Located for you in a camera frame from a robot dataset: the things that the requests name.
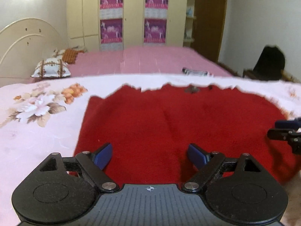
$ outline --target poster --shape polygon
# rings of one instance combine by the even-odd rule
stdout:
[[[165,44],[166,19],[144,20],[144,44]]]
[[[145,0],[145,18],[167,18],[168,0]]]
[[[105,50],[122,50],[122,19],[100,21],[100,48]]]
[[[100,0],[100,18],[114,19],[123,17],[123,0]]]

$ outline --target wooden door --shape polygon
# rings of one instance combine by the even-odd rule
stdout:
[[[124,49],[142,46],[144,0],[124,0],[123,45]]]
[[[227,0],[195,0],[192,48],[213,62],[219,58],[226,8]]]
[[[182,47],[184,40],[187,0],[169,0],[166,45]]]

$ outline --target blue gripper pad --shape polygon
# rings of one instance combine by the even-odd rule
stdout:
[[[209,162],[207,155],[202,153],[191,144],[188,146],[187,155],[189,160],[196,166],[198,170],[200,170]]]
[[[293,129],[297,131],[300,127],[301,127],[301,121],[280,120],[275,122],[275,128],[278,129]]]
[[[113,147],[111,144],[108,144],[107,147],[105,147],[95,156],[94,164],[97,165],[99,169],[104,169],[112,158],[112,154]]]

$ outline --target wardrobe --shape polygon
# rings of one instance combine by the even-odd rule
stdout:
[[[183,46],[189,43],[187,36],[187,24],[189,24],[190,37],[192,36],[192,22],[187,21],[189,0],[168,0],[168,8],[163,18],[166,20],[164,26],[164,42],[161,45]],[[103,44],[101,0],[67,0],[67,25],[69,46],[85,46],[88,51],[110,50],[110,46]],[[145,28],[148,23],[146,20],[146,0],[123,0],[122,12],[117,17],[121,22],[122,42],[112,50],[122,50],[133,46],[145,44]]]

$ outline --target flower pattern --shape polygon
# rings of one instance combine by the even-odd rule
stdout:
[[[299,96],[296,94],[296,89],[292,89],[291,87],[288,89],[288,94],[291,98],[296,100],[300,100]]]
[[[74,98],[82,96],[82,94],[87,91],[88,90],[86,88],[76,83],[68,88],[65,88],[61,94],[66,98],[65,103],[71,104],[74,102]]]
[[[71,104],[74,98],[82,96],[88,90],[76,83],[62,91],[46,91],[50,86],[47,82],[38,83],[32,93],[24,93],[14,97],[16,104],[22,104],[17,108],[8,110],[8,118],[0,123],[0,128],[11,121],[19,122],[37,122],[40,127],[45,127],[51,115],[56,115],[66,111],[66,107],[60,105],[60,102]]]

